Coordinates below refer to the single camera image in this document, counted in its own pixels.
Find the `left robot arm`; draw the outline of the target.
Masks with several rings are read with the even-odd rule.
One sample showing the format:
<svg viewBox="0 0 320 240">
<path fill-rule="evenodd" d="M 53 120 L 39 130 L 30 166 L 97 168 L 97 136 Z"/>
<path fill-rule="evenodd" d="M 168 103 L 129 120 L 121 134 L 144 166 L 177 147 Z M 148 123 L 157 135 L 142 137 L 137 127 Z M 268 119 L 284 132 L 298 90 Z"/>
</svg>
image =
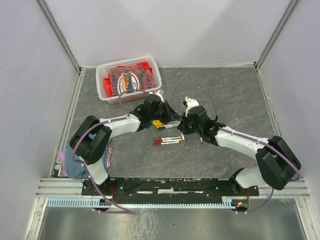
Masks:
<svg viewBox="0 0 320 240">
<path fill-rule="evenodd" d="M 87 176 L 93 181 L 93 190 L 99 195 L 110 191 L 109 174 L 103 164 L 103 154 L 109 141 L 127 133 L 140 132 L 159 120 L 163 124 L 176 121 L 176 113 L 166 100 L 151 94 L 144 102 L 127 114 L 109 119 L 88 116 L 71 138 L 71 159 L 81 163 Z"/>
</svg>

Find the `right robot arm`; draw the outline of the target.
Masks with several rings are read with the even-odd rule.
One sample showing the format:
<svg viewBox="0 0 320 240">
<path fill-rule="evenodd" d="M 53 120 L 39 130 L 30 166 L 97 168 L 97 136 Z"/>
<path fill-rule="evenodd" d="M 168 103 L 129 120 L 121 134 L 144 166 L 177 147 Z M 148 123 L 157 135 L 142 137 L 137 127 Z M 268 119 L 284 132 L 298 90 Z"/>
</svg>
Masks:
<svg viewBox="0 0 320 240">
<path fill-rule="evenodd" d="M 247 188 L 268 185 L 282 190 L 289 182 L 301 178 L 301 164 L 279 136 L 255 137 L 236 131 L 211 119 L 203 106 L 187 105 L 178 129 L 183 134 L 198 134 L 207 144 L 228 148 L 244 154 L 257 162 L 256 167 L 239 169 L 229 182 L 229 191 L 236 196 Z"/>
</svg>

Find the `blue cap marker left group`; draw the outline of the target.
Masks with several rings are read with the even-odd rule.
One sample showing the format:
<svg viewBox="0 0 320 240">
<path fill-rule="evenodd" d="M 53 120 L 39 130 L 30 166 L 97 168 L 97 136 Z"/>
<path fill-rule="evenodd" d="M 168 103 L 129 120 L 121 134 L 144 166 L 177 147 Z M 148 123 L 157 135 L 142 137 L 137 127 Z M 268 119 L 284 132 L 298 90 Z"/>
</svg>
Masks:
<svg viewBox="0 0 320 240">
<path fill-rule="evenodd" d="M 156 128 L 158 131 L 161 131 L 161 130 L 165 130 L 165 129 L 176 128 L 178 125 L 179 125 L 179 123 L 176 122 L 175 124 L 159 125 Z"/>
</svg>

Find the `yellow cap marker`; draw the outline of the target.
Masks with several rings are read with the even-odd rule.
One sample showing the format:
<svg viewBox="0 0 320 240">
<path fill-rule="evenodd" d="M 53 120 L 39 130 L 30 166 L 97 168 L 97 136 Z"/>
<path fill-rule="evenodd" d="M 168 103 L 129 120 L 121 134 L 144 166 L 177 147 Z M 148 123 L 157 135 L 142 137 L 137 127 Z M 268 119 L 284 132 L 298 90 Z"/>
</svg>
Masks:
<svg viewBox="0 0 320 240">
<path fill-rule="evenodd" d="M 153 123 L 153 125 L 154 125 L 155 127 L 163 127 L 163 126 L 164 126 L 164 124 L 163 124 L 163 123 L 160 123 L 160 122 L 155 122 L 155 123 Z"/>
<path fill-rule="evenodd" d="M 154 120 L 152 123 L 154 124 L 154 123 L 162 123 L 162 122 L 160 120 Z"/>
</svg>

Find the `yellow cap marker top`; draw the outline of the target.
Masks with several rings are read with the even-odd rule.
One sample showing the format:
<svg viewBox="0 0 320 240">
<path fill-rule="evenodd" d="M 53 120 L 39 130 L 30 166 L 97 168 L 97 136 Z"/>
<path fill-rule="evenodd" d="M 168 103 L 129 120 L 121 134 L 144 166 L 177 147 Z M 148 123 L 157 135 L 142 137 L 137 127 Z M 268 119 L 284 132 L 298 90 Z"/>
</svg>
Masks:
<svg viewBox="0 0 320 240">
<path fill-rule="evenodd" d="M 162 123 L 162 122 L 160 120 L 154 120 L 152 123 L 154 124 L 154 123 Z"/>
</svg>

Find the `brown cap marker lower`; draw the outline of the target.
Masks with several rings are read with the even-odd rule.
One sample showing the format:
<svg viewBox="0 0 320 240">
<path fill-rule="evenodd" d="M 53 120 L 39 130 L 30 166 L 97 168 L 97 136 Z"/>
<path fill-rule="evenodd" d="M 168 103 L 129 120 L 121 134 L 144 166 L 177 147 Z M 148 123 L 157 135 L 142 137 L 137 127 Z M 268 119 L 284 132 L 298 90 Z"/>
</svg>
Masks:
<svg viewBox="0 0 320 240">
<path fill-rule="evenodd" d="M 163 141 L 163 142 L 154 142 L 153 146 L 161 146 L 161 145 L 170 145 L 170 144 L 178 144 L 180 141 Z"/>
</svg>

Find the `orange printed shirt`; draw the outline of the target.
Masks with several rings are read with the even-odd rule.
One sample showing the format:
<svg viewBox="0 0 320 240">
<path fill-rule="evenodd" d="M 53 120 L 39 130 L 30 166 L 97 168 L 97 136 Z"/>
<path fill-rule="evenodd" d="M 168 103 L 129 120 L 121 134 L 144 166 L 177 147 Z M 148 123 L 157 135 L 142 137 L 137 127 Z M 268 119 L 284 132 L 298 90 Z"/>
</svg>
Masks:
<svg viewBox="0 0 320 240">
<path fill-rule="evenodd" d="M 119 65 L 110 69 L 103 79 L 103 86 L 108 98 L 122 93 L 133 93 L 133 90 L 149 90 L 157 86 L 153 69 L 148 61 L 134 65 Z"/>
</svg>

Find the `white plastic basket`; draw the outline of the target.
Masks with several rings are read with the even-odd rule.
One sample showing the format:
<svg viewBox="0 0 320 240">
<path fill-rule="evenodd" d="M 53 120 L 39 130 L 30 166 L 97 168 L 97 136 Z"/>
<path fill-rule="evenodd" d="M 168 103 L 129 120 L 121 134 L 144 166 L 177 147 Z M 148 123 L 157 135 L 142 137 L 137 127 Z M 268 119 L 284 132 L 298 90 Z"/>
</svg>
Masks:
<svg viewBox="0 0 320 240">
<path fill-rule="evenodd" d="M 98 97 L 117 104 L 145 97 L 162 87 L 161 75 L 152 56 L 140 56 L 98 65 L 96 68 Z"/>
</svg>

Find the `small circuit board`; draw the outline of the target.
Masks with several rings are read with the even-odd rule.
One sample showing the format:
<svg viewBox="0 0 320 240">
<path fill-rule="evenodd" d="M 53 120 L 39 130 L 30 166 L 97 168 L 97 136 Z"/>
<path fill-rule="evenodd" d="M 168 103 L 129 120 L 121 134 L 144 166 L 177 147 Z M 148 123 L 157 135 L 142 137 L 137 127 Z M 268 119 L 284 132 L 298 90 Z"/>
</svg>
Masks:
<svg viewBox="0 0 320 240">
<path fill-rule="evenodd" d="M 238 212 L 245 212 L 249 208 L 249 203 L 247 201 L 240 201 L 236 204 L 235 210 Z"/>
</svg>

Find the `blue and pink cloth pile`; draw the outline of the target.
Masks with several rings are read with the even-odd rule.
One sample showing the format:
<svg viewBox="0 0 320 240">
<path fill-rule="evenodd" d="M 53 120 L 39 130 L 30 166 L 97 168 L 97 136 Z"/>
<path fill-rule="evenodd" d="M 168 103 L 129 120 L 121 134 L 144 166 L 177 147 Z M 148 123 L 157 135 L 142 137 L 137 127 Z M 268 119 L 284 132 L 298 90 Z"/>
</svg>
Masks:
<svg viewBox="0 0 320 240">
<path fill-rule="evenodd" d="M 104 168 L 107 170 L 111 166 L 111 156 L 113 153 L 113 147 L 110 143 L 107 144 L 107 147 L 102 155 L 102 162 Z M 63 173 L 71 179 L 84 179 L 88 177 L 88 174 L 85 171 L 85 168 L 82 166 L 81 162 L 73 161 L 72 159 L 73 149 L 70 146 L 67 146 L 65 150 L 57 152 L 58 158 L 61 161 Z"/>
</svg>

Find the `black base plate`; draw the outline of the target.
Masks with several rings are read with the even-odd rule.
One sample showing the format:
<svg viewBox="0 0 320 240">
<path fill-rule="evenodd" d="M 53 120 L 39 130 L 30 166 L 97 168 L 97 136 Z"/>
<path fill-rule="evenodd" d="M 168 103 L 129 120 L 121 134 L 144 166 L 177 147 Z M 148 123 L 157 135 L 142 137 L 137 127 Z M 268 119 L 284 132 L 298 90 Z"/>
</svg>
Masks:
<svg viewBox="0 0 320 240">
<path fill-rule="evenodd" d="M 133 196 L 134 194 L 208 194 L 214 197 L 255 197 L 258 187 L 243 188 L 233 179 L 218 178 L 134 178 L 114 177 L 95 187 L 88 179 L 84 180 L 83 196 Z"/>
</svg>

